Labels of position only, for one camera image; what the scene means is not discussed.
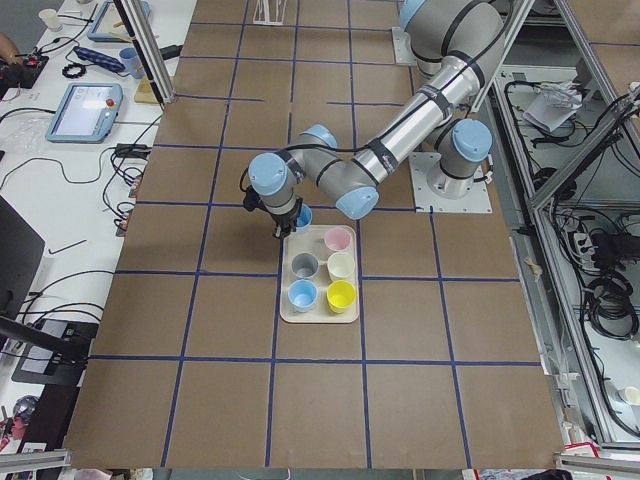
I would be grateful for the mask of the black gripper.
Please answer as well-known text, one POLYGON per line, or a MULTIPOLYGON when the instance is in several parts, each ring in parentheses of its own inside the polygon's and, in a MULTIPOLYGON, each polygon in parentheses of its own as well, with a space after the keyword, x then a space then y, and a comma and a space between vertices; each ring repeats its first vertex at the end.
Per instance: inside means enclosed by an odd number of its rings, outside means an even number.
POLYGON ((302 198, 292 193, 292 197, 283 206, 271 207, 264 203, 262 197, 249 186, 245 191, 243 208, 249 212, 261 210, 270 215, 275 223, 273 237, 285 239, 297 230, 297 220, 301 213, 302 198))

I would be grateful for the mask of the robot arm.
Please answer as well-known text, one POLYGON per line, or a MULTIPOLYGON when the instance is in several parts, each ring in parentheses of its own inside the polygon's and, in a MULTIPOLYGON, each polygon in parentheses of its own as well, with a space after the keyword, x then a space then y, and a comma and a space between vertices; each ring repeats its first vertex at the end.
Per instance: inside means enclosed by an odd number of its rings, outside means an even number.
POLYGON ((247 211, 262 210, 275 223, 273 235, 284 239, 297 229, 303 200, 295 188, 315 183, 351 220, 377 204, 377 187, 424 141, 440 153, 431 172, 433 191, 460 198, 493 143, 488 127, 453 110, 478 94, 498 67, 505 49, 505 24, 486 1, 406 1, 399 25, 420 69, 432 67, 424 85, 381 132, 355 149, 351 160, 331 131, 314 125, 286 147, 255 156, 243 176, 247 211))
POLYGON ((504 51, 503 20, 485 1, 406 1, 399 24, 419 61, 459 59, 474 72, 480 87, 495 73, 504 51))

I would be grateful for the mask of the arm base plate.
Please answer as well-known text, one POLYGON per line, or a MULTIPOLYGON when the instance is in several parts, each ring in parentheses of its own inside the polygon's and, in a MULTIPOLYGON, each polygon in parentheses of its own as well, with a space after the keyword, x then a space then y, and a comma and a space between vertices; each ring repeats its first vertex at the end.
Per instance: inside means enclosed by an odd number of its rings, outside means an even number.
POLYGON ((395 63, 399 66, 416 66, 417 59, 411 49, 411 37, 401 27, 391 29, 395 63))
POLYGON ((441 155, 414 152, 409 158, 415 210, 422 213, 491 214, 490 180, 480 164, 474 176, 458 180, 441 170, 441 155))

